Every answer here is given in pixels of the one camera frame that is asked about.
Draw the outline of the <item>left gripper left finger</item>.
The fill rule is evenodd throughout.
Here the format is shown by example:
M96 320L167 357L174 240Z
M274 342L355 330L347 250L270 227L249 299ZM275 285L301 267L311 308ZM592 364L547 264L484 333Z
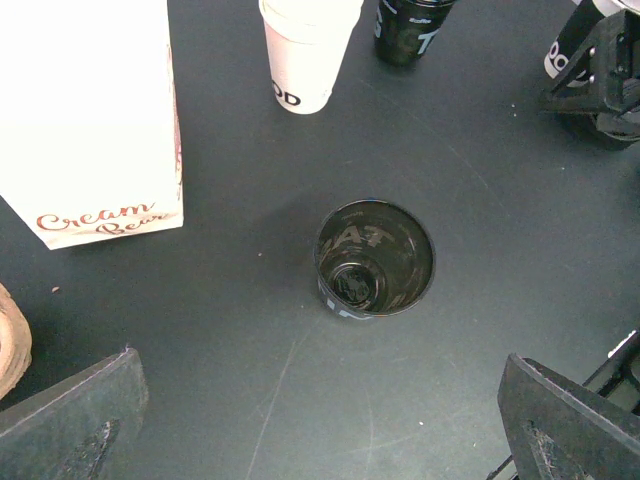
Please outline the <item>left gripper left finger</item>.
M3 479L123 479L149 393L127 347L1 412Z

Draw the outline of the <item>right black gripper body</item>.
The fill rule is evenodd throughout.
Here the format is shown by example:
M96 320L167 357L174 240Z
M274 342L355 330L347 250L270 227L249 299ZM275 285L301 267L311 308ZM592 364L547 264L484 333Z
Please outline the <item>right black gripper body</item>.
M639 13L622 10L599 21L550 78L540 107L599 143L637 143Z

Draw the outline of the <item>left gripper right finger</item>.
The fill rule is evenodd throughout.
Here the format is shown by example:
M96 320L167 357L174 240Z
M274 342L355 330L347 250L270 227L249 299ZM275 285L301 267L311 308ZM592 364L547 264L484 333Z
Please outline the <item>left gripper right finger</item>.
M639 417L544 365L509 355L498 405L519 478L639 477Z

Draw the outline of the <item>black paper coffee cup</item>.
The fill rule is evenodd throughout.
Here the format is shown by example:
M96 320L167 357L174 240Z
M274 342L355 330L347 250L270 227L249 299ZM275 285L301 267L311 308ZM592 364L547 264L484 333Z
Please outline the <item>black paper coffee cup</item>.
M424 298L436 251L428 230L405 208L365 198L326 216L313 263L324 306L340 319L367 322L404 313Z

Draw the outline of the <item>cream bear paper bag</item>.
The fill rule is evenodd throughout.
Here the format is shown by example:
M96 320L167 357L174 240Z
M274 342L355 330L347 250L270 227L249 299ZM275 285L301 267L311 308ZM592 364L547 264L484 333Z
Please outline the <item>cream bear paper bag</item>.
M166 2L2 3L1 196L52 250L182 226Z

